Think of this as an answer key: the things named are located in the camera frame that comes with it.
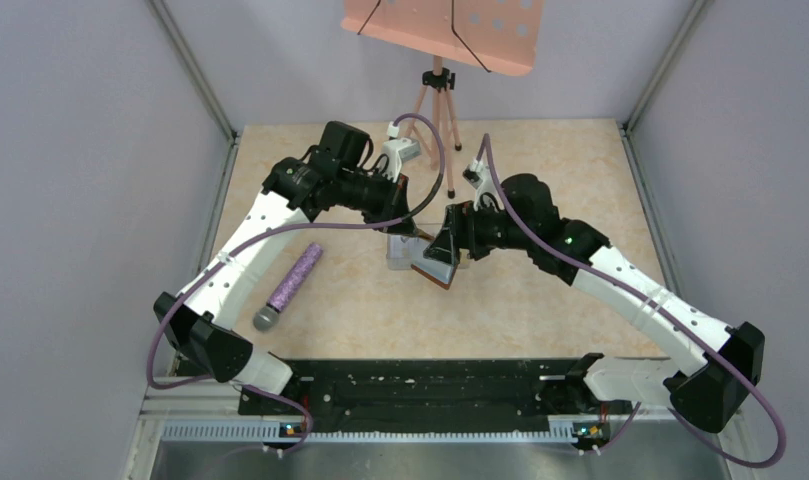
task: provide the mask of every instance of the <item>black cable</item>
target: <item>black cable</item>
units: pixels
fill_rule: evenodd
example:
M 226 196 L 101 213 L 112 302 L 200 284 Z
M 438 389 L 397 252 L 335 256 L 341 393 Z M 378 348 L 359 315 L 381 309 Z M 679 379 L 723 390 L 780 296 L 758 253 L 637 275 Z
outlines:
M 489 198 L 490 200 L 492 200 L 492 205 L 486 205 L 486 204 L 483 202 L 485 198 Z M 493 195 L 493 194 L 492 194 L 492 193 L 490 193 L 490 192 L 484 192 L 484 193 L 481 195 L 481 198 L 478 200 L 478 203 L 480 203 L 480 204 L 481 204 L 481 206 L 482 206 L 482 207 L 484 207 L 484 208 L 495 207 L 496 209 L 498 209 L 498 199 L 496 199 L 496 198 L 495 198 L 495 195 Z
M 492 73 L 492 70 L 486 68 L 486 65 L 484 65 L 483 62 L 481 61 L 481 59 L 478 58 L 478 55 L 474 51 L 472 51 L 471 48 L 469 48 L 469 45 L 466 44 L 466 41 L 463 40 L 462 38 L 460 38 L 460 35 L 457 34 L 457 29 L 454 28 L 454 0 L 451 0 L 451 33 L 453 33 L 454 36 L 457 37 L 457 40 L 460 40 L 460 43 L 462 43 L 463 46 L 466 47 L 466 50 L 468 50 L 469 53 L 471 53 L 472 56 L 475 57 L 475 60 L 477 60 L 478 63 L 481 64 L 481 66 L 483 67 L 484 70 L 486 70 L 487 73 Z
M 443 178 L 443 173 L 442 173 L 442 169 L 440 169 L 440 171 L 437 172 L 437 174 L 436 174 L 436 181 L 433 182 L 433 186 L 431 187 L 431 191 L 428 192 L 428 196 L 425 197 L 424 200 L 422 200 L 422 203 L 416 205 L 416 208 L 414 208 L 412 211 L 410 211 L 410 213 L 408 213 L 406 215 L 403 215 L 401 217 L 402 222 L 407 221 L 407 220 L 415 217 L 419 213 L 421 213 L 421 211 L 424 210 L 428 206 L 428 204 L 430 204 L 430 202 L 433 201 L 434 197 L 436 197 L 437 192 L 439 192 L 439 189 L 442 188 L 442 178 Z
M 357 168 L 363 168 L 363 165 L 365 165 L 366 162 L 368 162 L 369 159 L 372 158 L 373 153 L 375 153 L 375 142 L 373 142 L 372 139 L 370 138 L 369 139 L 369 153 L 367 153 L 366 158 L 364 158 L 363 161 L 360 162 L 359 165 L 357 165 Z
M 310 145 L 310 147 L 307 149 L 306 152 L 304 152 L 304 155 L 301 158 L 299 158 L 298 161 L 303 162 L 304 160 L 306 160 L 307 157 L 310 156 L 310 152 L 312 152 L 313 150 L 315 150 L 317 148 L 319 148 L 318 145 Z
M 381 156 L 386 157 L 386 162 L 383 163 L 383 168 L 382 169 L 380 169 L 380 168 L 378 169 L 377 173 L 383 174 L 383 173 L 386 173 L 386 169 L 389 168 L 389 156 L 387 156 L 386 154 L 383 154 Z
M 383 157 L 386 157 L 386 164 L 389 165 L 389 156 L 387 156 L 387 154 L 385 154 L 385 153 L 381 153 L 380 155 L 378 155 L 378 158 L 377 158 L 377 160 L 375 160 L 375 163 L 372 165 L 372 168 L 370 168 L 368 171 L 369 172 L 377 172 L 377 170 L 376 170 L 377 166 L 380 163 L 380 159 L 383 158 Z
M 366 24 L 369 23 L 369 20 L 371 20 L 372 16 L 374 16 L 374 14 L 375 14 L 375 10 L 377 10 L 377 7 L 380 6 L 380 1 L 381 0 L 378 0 L 378 3 L 375 4 L 375 8 L 372 9 L 372 13 L 370 13 L 369 16 L 366 17 L 366 21 L 363 22 L 363 26 L 360 27 L 360 30 L 357 31 L 357 35 L 360 35 L 361 33 L 363 33 L 363 29 L 366 28 Z

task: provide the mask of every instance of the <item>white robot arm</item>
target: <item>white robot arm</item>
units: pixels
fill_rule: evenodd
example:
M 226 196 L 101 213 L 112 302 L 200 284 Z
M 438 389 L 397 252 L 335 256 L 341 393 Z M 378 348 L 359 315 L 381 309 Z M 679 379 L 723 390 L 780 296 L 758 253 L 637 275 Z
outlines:
M 371 156 L 371 140 L 361 130 L 341 122 L 329 122 L 319 145 L 304 158 L 278 162 L 263 182 L 239 228 L 212 262 L 177 296 L 164 292 L 154 303 L 162 320 L 184 292 L 190 292 L 169 320 L 166 337 L 186 358 L 217 381 L 236 381 L 266 392 L 280 393 L 292 370 L 265 349 L 233 331 L 245 300 L 297 231 L 287 231 L 259 241 L 262 232 L 293 224 L 313 222 L 322 211 L 342 205 L 362 212 L 366 223 L 377 223 L 410 214 L 406 176 L 401 163 L 418 155 L 418 143 L 409 139 L 385 142 L 382 168 L 367 171 L 358 165 L 364 149 Z M 412 219 L 383 229 L 386 233 L 416 236 Z M 233 256 L 237 247 L 249 243 Z M 210 277 L 191 291 L 210 270 Z
M 609 305 L 653 340 L 669 358 L 585 356 L 575 375 L 601 401 L 630 400 L 674 408 L 693 425 L 718 432 L 748 395 L 733 376 L 659 309 L 665 308 L 711 349 L 756 384 L 763 360 L 763 334 L 749 323 L 732 328 L 698 311 L 642 273 L 603 234 L 579 220 L 560 218 L 548 186 L 531 174 L 505 179 L 501 188 L 514 210 L 541 239 L 559 252 L 640 291 L 638 300 L 592 273 L 568 265 L 535 245 L 501 210 L 489 167 L 474 160 L 463 177 L 477 189 L 475 200 L 446 207 L 440 233 L 425 256 L 456 265 L 460 249 L 479 260 L 494 248 L 525 250 L 541 270 L 556 275 Z

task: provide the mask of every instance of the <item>gray wall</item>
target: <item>gray wall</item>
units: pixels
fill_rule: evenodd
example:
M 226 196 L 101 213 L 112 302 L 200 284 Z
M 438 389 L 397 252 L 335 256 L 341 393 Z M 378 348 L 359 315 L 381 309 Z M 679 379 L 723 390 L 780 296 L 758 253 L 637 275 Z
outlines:
M 0 1 L 0 479 L 119 478 L 226 152 L 144 1 Z
M 342 0 L 168 3 L 234 128 L 386 120 L 413 108 L 431 68 L 427 54 L 343 30 Z M 546 0 L 533 72 L 451 65 L 458 114 L 625 120 L 690 4 Z
M 809 478 L 809 0 L 715 2 L 636 141 L 685 296 L 767 336 L 760 387 L 790 437 L 772 477 Z

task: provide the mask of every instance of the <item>pink perforated panel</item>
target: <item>pink perforated panel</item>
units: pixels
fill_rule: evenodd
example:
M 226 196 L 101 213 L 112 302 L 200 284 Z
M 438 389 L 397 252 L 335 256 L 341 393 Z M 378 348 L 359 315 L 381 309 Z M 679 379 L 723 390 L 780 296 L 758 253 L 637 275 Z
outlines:
M 357 32 L 377 0 L 345 0 L 342 28 Z M 454 26 L 490 70 L 533 69 L 545 0 L 456 0 Z M 451 0 L 381 0 L 363 35 L 471 65 L 477 60 L 451 32 Z

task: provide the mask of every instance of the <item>tripod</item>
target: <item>tripod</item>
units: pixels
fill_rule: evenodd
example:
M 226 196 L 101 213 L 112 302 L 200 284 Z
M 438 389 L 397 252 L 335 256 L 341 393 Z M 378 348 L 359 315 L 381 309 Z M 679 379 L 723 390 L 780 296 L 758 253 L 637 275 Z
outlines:
M 422 74 L 422 89 L 419 91 L 419 99 L 413 112 L 418 113 L 425 100 L 425 93 L 428 87 L 433 88 L 433 115 L 431 121 L 439 130 L 442 143 L 445 145 L 445 178 L 448 182 L 448 198 L 454 198 L 454 175 L 452 168 L 451 152 L 448 146 L 451 145 L 451 135 L 454 135 L 454 149 L 458 152 L 463 149 L 460 143 L 460 131 L 457 129 L 457 114 L 454 113 L 454 100 L 451 97 L 451 90 L 454 90 L 456 74 L 451 73 L 447 68 L 442 67 L 442 57 L 433 56 L 433 70 L 428 70 Z M 425 138 L 415 126 L 415 120 L 411 120 L 404 131 L 404 136 L 409 137 L 411 133 L 416 134 L 422 145 L 427 148 Z M 432 147 L 428 150 L 431 157 L 431 168 L 439 168 L 439 148 L 436 139 L 432 142 Z

